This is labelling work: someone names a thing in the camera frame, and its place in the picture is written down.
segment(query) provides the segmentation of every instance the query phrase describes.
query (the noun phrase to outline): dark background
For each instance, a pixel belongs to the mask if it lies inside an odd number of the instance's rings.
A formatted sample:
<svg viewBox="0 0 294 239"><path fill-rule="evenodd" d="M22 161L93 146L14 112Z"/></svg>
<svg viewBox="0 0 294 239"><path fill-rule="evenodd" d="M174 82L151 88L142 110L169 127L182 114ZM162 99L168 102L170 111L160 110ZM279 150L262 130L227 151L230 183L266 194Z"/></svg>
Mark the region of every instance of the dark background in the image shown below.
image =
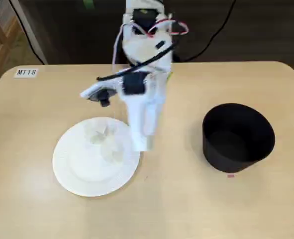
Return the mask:
<svg viewBox="0 0 294 239"><path fill-rule="evenodd" d="M110 63L125 0L19 0L50 64ZM221 26L232 0L164 0L186 22L176 54L199 52ZM294 68L294 0L237 0L231 18L195 61L273 60Z"/></svg>

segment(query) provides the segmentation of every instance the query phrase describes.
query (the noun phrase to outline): table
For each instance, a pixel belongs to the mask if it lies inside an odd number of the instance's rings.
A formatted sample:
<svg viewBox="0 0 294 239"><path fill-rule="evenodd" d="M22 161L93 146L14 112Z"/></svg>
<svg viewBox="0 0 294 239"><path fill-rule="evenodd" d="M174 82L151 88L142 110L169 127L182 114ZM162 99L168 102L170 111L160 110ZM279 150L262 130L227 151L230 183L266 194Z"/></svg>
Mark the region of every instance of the table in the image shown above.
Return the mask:
<svg viewBox="0 0 294 239"><path fill-rule="evenodd" d="M109 65L37 66L34 79L0 80L0 239L294 239L294 70L279 62L175 64L155 148L120 190L83 198L63 189L52 153L72 125L126 121L79 97ZM242 103L272 124L276 145L261 162L219 172L201 151L212 107Z"/></svg>

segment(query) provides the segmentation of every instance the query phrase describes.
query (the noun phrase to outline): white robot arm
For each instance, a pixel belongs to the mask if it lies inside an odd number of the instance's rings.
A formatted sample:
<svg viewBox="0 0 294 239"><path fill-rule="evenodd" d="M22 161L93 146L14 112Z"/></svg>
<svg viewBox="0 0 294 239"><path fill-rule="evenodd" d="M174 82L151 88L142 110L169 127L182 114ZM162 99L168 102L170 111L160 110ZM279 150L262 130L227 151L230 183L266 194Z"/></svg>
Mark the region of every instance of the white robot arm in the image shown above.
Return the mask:
<svg viewBox="0 0 294 239"><path fill-rule="evenodd" d="M137 151L152 148L152 136L171 72L173 22L165 16L160 0L126 0L126 13L114 50L122 34L123 51L134 66L112 76L98 78L96 84L81 93L83 98L99 101L103 107L109 105L111 96L119 94L127 105L128 122ZM179 24L185 29L179 34L186 34L186 25Z"/></svg>

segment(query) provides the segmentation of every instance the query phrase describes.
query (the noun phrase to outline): floor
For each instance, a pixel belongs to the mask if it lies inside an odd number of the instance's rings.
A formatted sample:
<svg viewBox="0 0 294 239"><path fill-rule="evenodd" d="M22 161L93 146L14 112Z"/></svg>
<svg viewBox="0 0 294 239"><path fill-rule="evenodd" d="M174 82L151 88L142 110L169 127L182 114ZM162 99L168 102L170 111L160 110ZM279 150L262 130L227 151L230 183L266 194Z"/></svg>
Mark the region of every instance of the floor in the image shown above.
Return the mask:
<svg viewBox="0 0 294 239"><path fill-rule="evenodd" d="M7 71L20 65L40 65L41 63L32 52L27 38L23 32L20 32L13 43L10 53L4 63L3 71Z"/></svg>

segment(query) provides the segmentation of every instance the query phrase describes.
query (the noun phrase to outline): wooden table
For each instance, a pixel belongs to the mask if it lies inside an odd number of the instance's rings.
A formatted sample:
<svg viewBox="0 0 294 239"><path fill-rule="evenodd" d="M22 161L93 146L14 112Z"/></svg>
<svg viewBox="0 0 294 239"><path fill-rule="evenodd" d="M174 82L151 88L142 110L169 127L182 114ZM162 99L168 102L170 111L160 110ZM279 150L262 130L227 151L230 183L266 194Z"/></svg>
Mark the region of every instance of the wooden table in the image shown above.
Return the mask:
<svg viewBox="0 0 294 239"><path fill-rule="evenodd" d="M294 70L278 62L174 65L155 148L132 180L99 198L63 189L52 170L60 136L84 119L126 121L124 105L79 92L109 65L37 66L35 79L0 80L0 239L294 239ZM235 174L212 168L201 123L242 103L276 134L273 153Z"/></svg>

